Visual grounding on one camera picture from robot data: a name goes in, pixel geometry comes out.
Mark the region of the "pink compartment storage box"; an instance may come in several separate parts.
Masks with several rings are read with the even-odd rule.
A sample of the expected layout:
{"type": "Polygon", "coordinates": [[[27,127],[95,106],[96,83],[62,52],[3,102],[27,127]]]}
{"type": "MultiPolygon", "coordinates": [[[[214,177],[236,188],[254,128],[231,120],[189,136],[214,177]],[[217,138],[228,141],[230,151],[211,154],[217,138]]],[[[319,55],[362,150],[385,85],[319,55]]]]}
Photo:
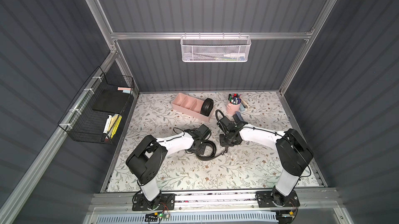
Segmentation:
{"type": "Polygon", "coordinates": [[[172,101],[171,105],[173,110],[175,111],[181,112],[204,122],[209,122],[215,112],[215,107],[212,107],[209,115],[204,115],[201,113],[204,103],[204,100],[186,94],[178,93],[176,98],[172,101]]]}

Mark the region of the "long black belt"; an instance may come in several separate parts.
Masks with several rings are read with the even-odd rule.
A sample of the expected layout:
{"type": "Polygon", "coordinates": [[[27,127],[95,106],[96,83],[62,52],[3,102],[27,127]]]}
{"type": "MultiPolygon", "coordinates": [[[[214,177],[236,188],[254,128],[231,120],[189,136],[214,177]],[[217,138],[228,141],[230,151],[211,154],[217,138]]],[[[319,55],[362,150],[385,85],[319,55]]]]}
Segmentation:
{"type": "Polygon", "coordinates": [[[207,98],[206,100],[203,101],[200,114],[208,117],[213,107],[214,107],[214,101],[211,98],[207,98]]]}

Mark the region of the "black belt with end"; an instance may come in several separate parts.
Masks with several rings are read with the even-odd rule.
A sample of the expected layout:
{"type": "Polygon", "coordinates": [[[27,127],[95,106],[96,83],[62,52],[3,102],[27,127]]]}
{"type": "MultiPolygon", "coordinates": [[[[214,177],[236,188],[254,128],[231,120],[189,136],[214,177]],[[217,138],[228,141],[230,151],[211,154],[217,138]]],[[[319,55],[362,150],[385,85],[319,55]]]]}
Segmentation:
{"type": "Polygon", "coordinates": [[[211,161],[217,157],[225,155],[228,152],[228,147],[224,147],[224,150],[217,153],[217,146],[212,141],[205,141],[201,145],[201,152],[197,152],[195,156],[201,161],[211,161]]]}

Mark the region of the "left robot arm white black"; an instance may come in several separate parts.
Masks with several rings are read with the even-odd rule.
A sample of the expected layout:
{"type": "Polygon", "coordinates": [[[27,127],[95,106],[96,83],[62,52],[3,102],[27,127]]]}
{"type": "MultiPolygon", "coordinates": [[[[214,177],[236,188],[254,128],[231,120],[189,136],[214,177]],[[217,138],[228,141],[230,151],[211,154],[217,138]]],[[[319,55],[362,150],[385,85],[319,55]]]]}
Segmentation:
{"type": "Polygon", "coordinates": [[[145,136],[126,159],[126,166],[137,178],[144,198],[154,201],[161,194],[156,175],[167,156],[183,150],[190,153],[200,151],[210,135],[210,129],[203,124],[198,128],[180,130],[179,133],[170,137],[145,136]]]}

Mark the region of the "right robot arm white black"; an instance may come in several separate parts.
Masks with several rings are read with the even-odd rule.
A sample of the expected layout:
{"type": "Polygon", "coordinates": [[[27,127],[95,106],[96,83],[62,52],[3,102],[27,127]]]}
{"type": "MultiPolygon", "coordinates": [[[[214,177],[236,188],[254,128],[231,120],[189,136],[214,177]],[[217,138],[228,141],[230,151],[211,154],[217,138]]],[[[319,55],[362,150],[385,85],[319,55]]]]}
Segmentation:
{"type": "Polygon", "coordinates": [[[244,121],[239,112],[233,116],[234,121],[221,110],[217,110],[215,116],[222,130],[219,138],[221,146],[232,147],[242,142],[253,142],[277,152],[283,169],[273,191],[276,196],[288,197],[314,157],[300,133],[295,129],[272,131],[256,127],[244,121]]]}

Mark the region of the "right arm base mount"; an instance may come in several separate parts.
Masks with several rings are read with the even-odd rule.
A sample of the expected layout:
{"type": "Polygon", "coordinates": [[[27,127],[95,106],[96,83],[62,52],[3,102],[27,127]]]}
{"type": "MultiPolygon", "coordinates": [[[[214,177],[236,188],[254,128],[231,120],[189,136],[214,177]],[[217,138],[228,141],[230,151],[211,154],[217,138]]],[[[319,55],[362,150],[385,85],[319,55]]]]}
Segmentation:
{"type": "Polygon", "coordinates": [[[288,196],[284,196],[276,189],[255,192],[255,199],[260,208],[267,207],[299,207],[300,202],[296,191],[292,191],[288,196]]]}

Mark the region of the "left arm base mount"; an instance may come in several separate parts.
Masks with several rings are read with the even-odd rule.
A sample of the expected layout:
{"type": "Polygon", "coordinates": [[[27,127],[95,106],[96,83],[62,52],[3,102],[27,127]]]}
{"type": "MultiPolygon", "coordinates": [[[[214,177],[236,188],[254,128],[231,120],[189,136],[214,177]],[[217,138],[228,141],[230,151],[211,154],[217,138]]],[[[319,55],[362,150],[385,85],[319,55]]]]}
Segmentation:
{"type": "Polygon", "coordinates": [[[154,200],[148,200],[143,193],[138,192],[132,199],[132,211],[163,211],[173,210],[175,207],[175,194],[160,193],[154,200]]]}

